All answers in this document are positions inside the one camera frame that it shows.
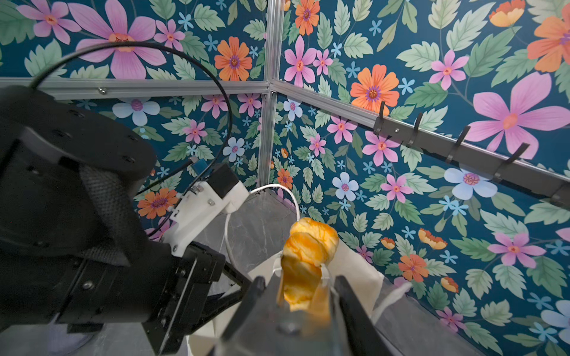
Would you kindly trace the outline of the white paper gift bag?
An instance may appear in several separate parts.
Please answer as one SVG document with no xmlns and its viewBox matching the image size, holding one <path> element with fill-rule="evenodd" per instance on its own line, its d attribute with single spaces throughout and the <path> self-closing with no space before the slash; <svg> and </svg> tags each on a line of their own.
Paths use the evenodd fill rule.
<svg viewBox="0 0 570 356">
<path fill-rule="evenodd" d="M 269 280 L 272 264 L 276 259 L 276 255 L 271 256 L 255 267 L 249 273 L 249 276 L 253 279 L 262 276 L 265 280 Z M 335 279 L 338 276 L 344 276 L 347 278 L 350 286 L 356 293 L 359 302 L 362 304 L 366 314 L 371 319 L 374 326 L 380 319 L 383 311 L 401 299 L 411 288 L 410 283 L 405 283 L 402 286 L 399 286 L 395 291 L 391 292 L 387 297 L 381 299 L 379 295 L 384 282 L 383 274 L 371 265 L 367 264 L 362 257 L 351 250 L 344 242 L 339 243 L 336 255 L 327 268 L 331 274 L 333 288 Z M 198 329 L 194 335 L 188 337 L 187 349 L 190 355 L 211 355 L 210 352 L 212 348 L 217 343 L 219 337 L 223 334 L 240 303 L 238 303 L 237 306 L 232 306 L 229 310 L 222 312 L 214 320 Z M 397 355 L 398 352 L 394 347 L 389 344 L 386 345 L 393 353 L 392 355 Z"/>
</svg>

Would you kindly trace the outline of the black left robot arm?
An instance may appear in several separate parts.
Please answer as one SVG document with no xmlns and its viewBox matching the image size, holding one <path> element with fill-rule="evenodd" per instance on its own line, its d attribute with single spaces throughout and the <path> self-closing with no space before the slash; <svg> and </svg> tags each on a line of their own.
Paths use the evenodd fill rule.
<svg viewBox="0 0 570 356">
<path fill-rule="evenodd" d="M 153 241 L 133 199 L 153 148 L 126 126 L 57 102 L 39 86 L 1 91 L 1 328 L 144 327 L 156 355 L 241 301 L 249 279 L 200 243 Z"/>
</svg>

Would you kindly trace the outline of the white metal tongs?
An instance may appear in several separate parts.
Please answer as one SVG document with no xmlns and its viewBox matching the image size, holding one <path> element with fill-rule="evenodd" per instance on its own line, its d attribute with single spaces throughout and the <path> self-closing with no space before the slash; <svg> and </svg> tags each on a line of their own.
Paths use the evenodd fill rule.
<svg viewBox="0 0 570 356">
<path fill-rule="evenodd" d="M 330 292 L 331 319 L 320 323 L 306 312 L 289 310 L 282 294 L 281 256 L 276 255 L 270 278 L 266 280 L 264 304 L 267 316 L 261 335 L 254 343 L 221 343 L 219 337 L 210 354 L 350 355 L 339 299 L 328 268 L 323 269 L 323 279 Z"/>
</svg>

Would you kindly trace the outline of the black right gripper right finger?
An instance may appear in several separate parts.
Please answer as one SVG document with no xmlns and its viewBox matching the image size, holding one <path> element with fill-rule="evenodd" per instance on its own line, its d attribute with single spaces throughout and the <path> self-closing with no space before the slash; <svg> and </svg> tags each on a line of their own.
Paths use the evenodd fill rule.
<svg viewBox="0 0 570 356">
<path fill-rule="evenodd" d="M 380 334 L 366 314 L 347 278 L 338 276 L 335 279 L 334 289 L 338 294 L 350 355 L 392 355 L 393 353 L 381 339 Z"/>
</svg>

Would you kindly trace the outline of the braided golden bread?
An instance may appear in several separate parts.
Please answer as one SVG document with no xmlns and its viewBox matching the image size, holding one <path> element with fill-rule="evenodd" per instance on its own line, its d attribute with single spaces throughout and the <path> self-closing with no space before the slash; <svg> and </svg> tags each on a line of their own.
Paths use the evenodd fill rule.
<svg viewBox="0 0 570 356">
<path fill-rule="evenodd" d="M 323 269 L 338 245 L 338 233 L 323 222 L 304 217 L 292 225 L 281 256 L 282 294 L 290 311 L 306 312 L 320 323 L 331 319 Z"/>
</svg>

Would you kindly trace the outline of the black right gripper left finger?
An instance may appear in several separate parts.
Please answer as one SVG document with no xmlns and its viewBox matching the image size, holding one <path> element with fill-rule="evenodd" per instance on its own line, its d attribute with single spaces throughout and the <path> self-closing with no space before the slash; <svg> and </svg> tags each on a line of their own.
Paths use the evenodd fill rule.
<svg viewBox="0 0 570 356">
<path fill-rule="evenodd" d="M 256 277 L 221 336 L 221 343 L 254 343 L 264 329 L 267 306 L 264 277 Z"/>
</svg>

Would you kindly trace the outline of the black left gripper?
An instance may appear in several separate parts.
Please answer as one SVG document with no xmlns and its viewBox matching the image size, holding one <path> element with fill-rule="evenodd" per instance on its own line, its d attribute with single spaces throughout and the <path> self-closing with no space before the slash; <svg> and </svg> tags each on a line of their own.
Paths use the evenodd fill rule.
<svg viewBox="0 0 570 356">
<path fill-rule="evenodd" d="M 208 296 L 224 278 L 239 289 Z M 240 303 L 251 279 L 219 252 L 191 243 L 183 256 L 157 247 L 132 266 L 82 264 L 57 321 L 71 332 L 139 323 L 155 355 L 174 355 L 184 336 Z"/>
</svg>

